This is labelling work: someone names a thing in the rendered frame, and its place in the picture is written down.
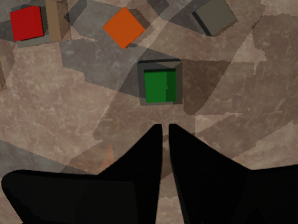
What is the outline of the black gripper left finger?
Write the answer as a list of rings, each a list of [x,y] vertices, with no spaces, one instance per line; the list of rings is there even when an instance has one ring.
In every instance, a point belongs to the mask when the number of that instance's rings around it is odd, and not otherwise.
[[[24,224],[156,224],[161,173],[162,125],[154,124],[97,175],[19,169],[1,189]]]

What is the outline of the red button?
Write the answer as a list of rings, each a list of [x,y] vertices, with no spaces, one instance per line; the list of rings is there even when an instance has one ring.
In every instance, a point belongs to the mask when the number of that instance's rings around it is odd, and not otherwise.
[[[61,41],[59,14],[55,0],[35,0],[11,8],[11,26],[17,48],[35,47]]]

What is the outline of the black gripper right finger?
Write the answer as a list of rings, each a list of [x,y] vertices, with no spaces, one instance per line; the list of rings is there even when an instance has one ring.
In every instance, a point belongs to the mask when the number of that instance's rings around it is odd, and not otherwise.
[[[169,148],[185,224],[246,224],[258,206],[298,200],[297,164],[251,171],[177,124]]]

